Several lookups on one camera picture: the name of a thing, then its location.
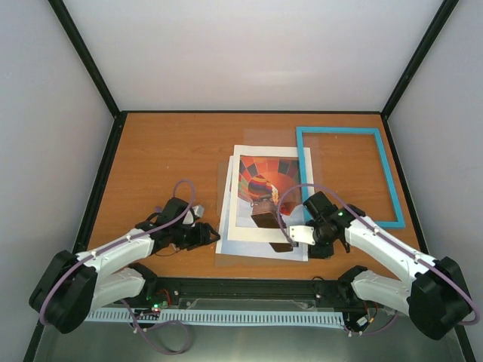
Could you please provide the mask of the blue picture frame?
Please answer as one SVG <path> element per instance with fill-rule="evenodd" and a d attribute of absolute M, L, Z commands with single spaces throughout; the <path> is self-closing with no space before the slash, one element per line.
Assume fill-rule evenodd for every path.
<path fill-rule="evenodd" d="M 386 185 L 389 191 L 390 200 L 392 202 L 392 209 L 395 215 L 394 221 L 377 221 L 377 224 L 383 229 L 404 229 L 405 218 L 403 216 L 401 203 L 399 201 L 398 193 L 395 188 L 395 182 L 392 177 L 392 171 L 389 166 L 389 160 L 386 155 L 386 149 L 383 145 L 381 133 L 378 128 L 375 127 L 309 127 L 309 126 L 297 126 L 296 127 L 296 149 L 297 157 L 300 162 L 300 181 L 301 183 L 308 183 L 308 173 L 306 169 L 307 157 L 304 153 L 304 135 L 305 134 L 357 134 L 357 135 L 371 135 L 374 137 L 374 141 L 377 146 L 377 151 L 380 157 L 380 163 L 383 169 L 383 174 L 386 180 Z"/>

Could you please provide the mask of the colourful photo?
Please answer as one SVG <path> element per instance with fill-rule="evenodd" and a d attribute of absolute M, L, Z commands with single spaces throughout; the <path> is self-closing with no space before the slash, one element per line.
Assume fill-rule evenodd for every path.
<path fill-rule="evenodd" d="M 277 147 L 268 152 L 263 147 L 242 146 L 229 158 L 220 214 L 216 253 L 282 259 L 308 260 L 308 247 L 288 244 L 277 223 L 302 225 L 304 215 L 301 191 L 292 190 L 300 183 L 300 167 L 293 147 Z"/>

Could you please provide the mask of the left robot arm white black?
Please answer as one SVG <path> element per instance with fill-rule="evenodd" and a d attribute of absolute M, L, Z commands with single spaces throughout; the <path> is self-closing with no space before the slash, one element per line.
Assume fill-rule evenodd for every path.
<path fill-rule="evenodd" d="M 202 206 L 172 197 L 108 244 L 80 253 L 60 251 L 32 291 L 29 306 L 43 324 L 70 333 L 91 312 L 121 299 L 151 302 L 158 276 L 140 260 L 169 246 L 193 250 L 220 240 L 210 224 L 200 222 L 203 213 Z"/>

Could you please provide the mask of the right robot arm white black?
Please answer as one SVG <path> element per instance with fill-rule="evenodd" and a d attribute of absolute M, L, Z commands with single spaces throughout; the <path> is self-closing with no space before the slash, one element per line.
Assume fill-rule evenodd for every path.
<path fill-rule="evenodd" d="M 341 241 L 344 248 L 365 252 L 393 273 L 387 278 L 365 267 L 345 274 L 346 299 L 361 299 L 384 305 L 407 315 L 430 339 L 439 340 L 472 315 L 480 314 L 469 295 L 459 265 L 449 257 L 433 256 L 409 247 L 375 223 L 357 207 L 339 208 L 323 192 L 303 203 L 312 223 L 308 243 L 323 247 Z"/>

